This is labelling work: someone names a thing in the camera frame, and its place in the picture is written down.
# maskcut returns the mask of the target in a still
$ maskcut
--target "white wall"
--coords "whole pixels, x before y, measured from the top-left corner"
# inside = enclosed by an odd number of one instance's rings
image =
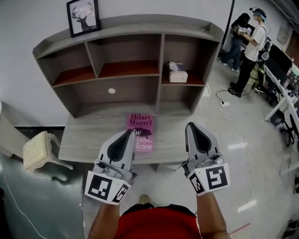
[[[67,0],[0,1],[0,100],[18,126],[62,126],[68,112],[32,56],[44,38],[68,28]],[[99,0],[100,18],[173,14],[211,21],[225,29],[231,0]]]
[[[269,1],[269,0],[236,0],[235,7],[232,15],[231,24],[242,14],[248,13],[251,20],[249,22],[250,25],[256,27],[258,26],[257,21],[253,19],[252,12],[249,11],[251,7],[258,7],[261,8],[267,15],[267,21],[271,27],[271,32],[269,33],[268,37],[280,48],[286,49],[289,40],[291,38],[292,28],[289,26],[288,21],[286,18],[280,13],[280,11]],[[267,22],[265,22],[265,26],[267,32],[269,32],[270,28]],[[290,28],[290,34],[288,42],[285,45],[282,45],[277,40],[277,35],[280,27]],[[225,43],[225,50],[227,50],[228,42]]]

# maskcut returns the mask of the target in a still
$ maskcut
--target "cushioned stool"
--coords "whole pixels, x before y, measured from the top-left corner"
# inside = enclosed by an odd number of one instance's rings
[[[53,162],[69,169],[73,169],[73,166],[62,162],[53,155],[51,141],[55,142],[60,147],[58,138],[55,135],[48,134],[44,131],[29,140],[23,146],[24,168],[26,171],[33,173],[35,169],[41,168],[47,162]]]

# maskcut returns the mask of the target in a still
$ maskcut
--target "person in black shirt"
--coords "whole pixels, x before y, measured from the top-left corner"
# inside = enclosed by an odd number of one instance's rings
[[[241,27],[247,28],[247,24],[250,21],[250,17],[247,13],[243,13],[239,18],[232,24],[232,28]],[[241,58],[241,44],[242,44],[242,36],[238,35],[234,32],[234,37],[232,41],[232,46],[230,51],[225,54],[225,56],[219,61],[221,64],[227,66],[227,62],[234,58],[234,65],[232,71],[238,72],[240,67],[240,58]]]

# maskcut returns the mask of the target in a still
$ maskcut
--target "power strip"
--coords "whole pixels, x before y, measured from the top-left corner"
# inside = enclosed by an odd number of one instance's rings
[[[230,106],[230,103],[228,101],[224,102],[224,104],[221,102],[220,103],[221,107],[227,107],[227,106]]]

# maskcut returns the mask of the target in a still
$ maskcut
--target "framed deer picture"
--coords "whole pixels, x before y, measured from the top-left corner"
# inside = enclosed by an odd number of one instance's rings
[[[72,37],[100,30],[98,0],[73,0],[66,8]]]

